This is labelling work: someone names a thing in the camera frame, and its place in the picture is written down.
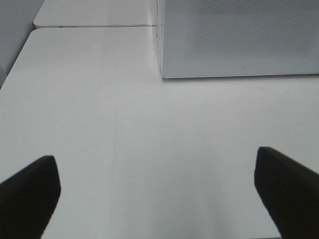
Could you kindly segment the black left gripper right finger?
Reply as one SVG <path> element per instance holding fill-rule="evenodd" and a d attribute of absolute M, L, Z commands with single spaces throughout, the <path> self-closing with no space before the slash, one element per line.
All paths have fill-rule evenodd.
<path fill-rule="evenodd" d="M 319 237 L 318 173 L 271 147 L 260 147 L 254 185 L 283 239 Z"/>

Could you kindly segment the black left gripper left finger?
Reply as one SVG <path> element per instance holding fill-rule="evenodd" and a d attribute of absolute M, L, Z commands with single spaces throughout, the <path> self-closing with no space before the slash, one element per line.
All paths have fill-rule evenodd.
<path fill-rule="evenodd" d="M 39 239 L 61 195 L 57 163 L 43 156 L 0 184 L 0 237 Z"/>

